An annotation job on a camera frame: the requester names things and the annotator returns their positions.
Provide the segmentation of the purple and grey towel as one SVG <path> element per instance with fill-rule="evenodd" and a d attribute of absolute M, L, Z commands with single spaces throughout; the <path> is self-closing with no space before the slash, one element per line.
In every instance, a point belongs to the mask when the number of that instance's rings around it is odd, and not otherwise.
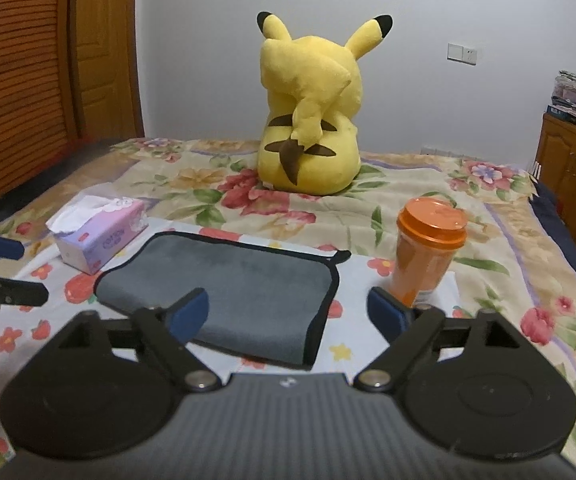
<path fill-rule="evenodd" d="M 209 313 L 196 337 L 201 344 L 310 368 L 339 288 L 338 266 L 350 256 L 347 250 L 322 256 L 167 231 L 102 273 L 94 293 L 104 306 L 130 315 L 171 307 L 202 288 Z"/>

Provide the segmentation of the pink tissue box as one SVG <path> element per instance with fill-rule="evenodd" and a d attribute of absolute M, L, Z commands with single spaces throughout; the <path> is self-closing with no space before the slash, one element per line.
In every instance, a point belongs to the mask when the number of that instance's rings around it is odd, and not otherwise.
<path fill-rule="evenodd" d="M 93 275 L 146 229 L 146 204 L 137 198 L 80 193 L 46 226 L 64 263 Z"/>

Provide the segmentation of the orange lidded cup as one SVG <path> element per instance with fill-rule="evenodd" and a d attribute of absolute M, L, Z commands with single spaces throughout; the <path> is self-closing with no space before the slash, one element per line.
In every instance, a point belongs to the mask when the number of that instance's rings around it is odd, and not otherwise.
<path fill-rule="evenodd" d="M 391 294 L 406 307 L 437 288 L 466 243 L 466 214 L 445 200 L 412 198 L 399 211 Z"/>

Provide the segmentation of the floral bed quilt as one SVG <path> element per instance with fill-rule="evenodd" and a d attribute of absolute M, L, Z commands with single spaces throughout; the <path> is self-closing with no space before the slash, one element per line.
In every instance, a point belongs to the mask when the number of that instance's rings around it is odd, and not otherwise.
<path fill-rule="evenodd" d="M 313 197 L 264 190 L 257 145 L 245 141 L 135 139 L 122 142 L 55 184 L 42 182 L 28 206 L 0 206 L 0 235 L 26 248 L 0 260 L 0 276 L 45 285 L 44 307 L 0 310 L 0 389 L 72 315 L 97 307 L 94 278 L 60 259 L 47 220 L 81 191 L 108 183 L 142 200 L 150 233 L 197 232 L 291 250 L 347 250 L 315 367 L 355 375 L 383 349 L 365 315 L 368 289 L 394 269 L 396 217 L 418 196 L 444 200 L 468 218 L 461 248 L 434 294 L 454 318 L 493 309 L 516 325 L 576 393 L 576 260 L 545 192 L 519 169 L 430 155 L 363 158 L 345 192 Z M 576 465 L 576 423 L 564 449 Z M 11 456 L 0 428 L 0 467 Z"/>

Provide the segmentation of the wooden slatted wardrobe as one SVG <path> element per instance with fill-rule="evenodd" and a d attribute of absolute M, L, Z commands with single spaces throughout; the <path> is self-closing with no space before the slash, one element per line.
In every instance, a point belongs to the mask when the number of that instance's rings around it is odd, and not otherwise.
<path fill-rule="evenodd" d="M 78 142 L 69 0 L 0 0 L 0 197 Z"/>

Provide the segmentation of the yellow Pikachu plush toy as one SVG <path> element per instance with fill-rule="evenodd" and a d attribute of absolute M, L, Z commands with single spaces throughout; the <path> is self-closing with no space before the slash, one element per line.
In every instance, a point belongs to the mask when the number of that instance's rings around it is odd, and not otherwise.
<path fill-rule="evenodd" d="M 273 190 L 338 193 L 361 168 L 353 123 L 363 99 L 358 60 L 388 36 L 393 18 L 372 18 L 345 44 L 318 36 L 293 38 L 271 12 L 257 14 L 256 21 L 264 36 L 260 73 L 268 103 L 257 174 Z"/>

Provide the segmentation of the wooden door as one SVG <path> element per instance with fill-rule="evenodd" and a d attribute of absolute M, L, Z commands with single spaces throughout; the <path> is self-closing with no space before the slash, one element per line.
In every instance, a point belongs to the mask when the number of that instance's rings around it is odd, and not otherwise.
<path fill-rule="evenodd" d="M 141 138 L 135 0 L 69 0 L 69 12 L 80 133 L 90 141 Z"/>

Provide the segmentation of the white wall switch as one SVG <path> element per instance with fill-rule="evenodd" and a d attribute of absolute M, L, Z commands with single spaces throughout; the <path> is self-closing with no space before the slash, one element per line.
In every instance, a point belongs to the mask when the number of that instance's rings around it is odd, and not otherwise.
<path fill-rule="evenodd" d="M 460 44 L 448 44 L 446 58 L 448 61 L 475 66 L 478 64 L 478 51 Z"/>

